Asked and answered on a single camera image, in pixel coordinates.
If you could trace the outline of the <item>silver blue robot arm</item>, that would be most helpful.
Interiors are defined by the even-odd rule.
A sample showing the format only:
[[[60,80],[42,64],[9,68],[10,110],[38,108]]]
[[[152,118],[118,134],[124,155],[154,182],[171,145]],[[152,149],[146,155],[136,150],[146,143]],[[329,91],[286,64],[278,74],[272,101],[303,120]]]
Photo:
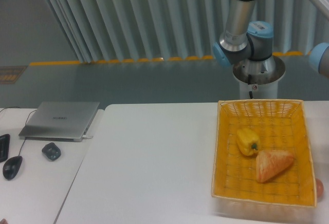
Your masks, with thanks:
[[[285,65],[272,55],[272,26],[250,20],[256,1],[231,0],[225,29],[213,53],[221,65],[234,67],[238,80],[272,83],[283,77]]]

